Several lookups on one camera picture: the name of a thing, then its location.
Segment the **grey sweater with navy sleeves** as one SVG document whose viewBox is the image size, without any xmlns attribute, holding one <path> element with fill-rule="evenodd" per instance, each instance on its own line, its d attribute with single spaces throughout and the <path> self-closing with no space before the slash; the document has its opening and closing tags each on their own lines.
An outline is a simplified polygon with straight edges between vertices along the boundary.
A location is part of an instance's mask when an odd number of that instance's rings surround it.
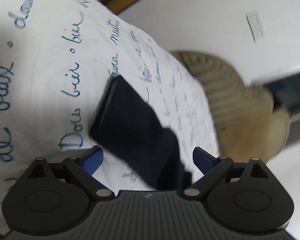
<svg viewBox="0 0 300 240">
<path fill-rule="evenodd" d="M 156 190 L 183 191 L 192 184 L 176 135 L 161 126 L 151 106 L 122 76 L 111 81 L 89 134 Z"/>
</svg>

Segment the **white quilt with blue script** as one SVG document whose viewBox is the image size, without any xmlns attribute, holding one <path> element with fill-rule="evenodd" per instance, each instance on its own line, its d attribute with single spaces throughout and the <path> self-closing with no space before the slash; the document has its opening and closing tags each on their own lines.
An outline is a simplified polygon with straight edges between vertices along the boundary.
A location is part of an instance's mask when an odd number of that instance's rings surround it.
<svg viewBox="0 0 300 240">
<path fill-rule="evenodd" d="M 192 152 L 218 155 L 204 89 L 147 33 L 97 0 L 0 0 L 0 234 L 9 189 L 38 157 L 61 161 L 96 145 L 89 136 L 108 83 L 121 75 Z"/>
</svg>

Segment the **olive padded headboard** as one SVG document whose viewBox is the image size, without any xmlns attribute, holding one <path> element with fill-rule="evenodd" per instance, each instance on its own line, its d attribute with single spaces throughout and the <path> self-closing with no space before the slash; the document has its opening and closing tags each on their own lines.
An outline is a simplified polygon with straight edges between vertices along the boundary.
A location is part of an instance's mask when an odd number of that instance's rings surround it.
<svg viewBox="0 0 300 240">
<path fill-rule="evenodd" d="M 283 150 L 290 114 L 275 106 L 268 89 L 245 85 L 234 67 L 215 55 L 197 51 L 171 54 L 205 90 L 221 155 L 239 163 L 253 157 L 268 163 Z"/>
</svg>

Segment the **white wall socket pair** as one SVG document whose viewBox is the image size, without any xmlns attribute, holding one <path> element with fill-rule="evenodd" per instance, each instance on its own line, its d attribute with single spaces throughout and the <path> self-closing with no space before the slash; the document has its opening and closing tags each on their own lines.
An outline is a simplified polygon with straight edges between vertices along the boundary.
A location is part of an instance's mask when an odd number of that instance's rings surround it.
<svg viewBox="0 0 300 240">
<path fill-rule="evenodd" d="M 257 41 L 264 38 L 264 29 L 262 25 L 261 18 L 257 11 L 251 11 L 245 15 L 253 41 Z"/>
</svg>

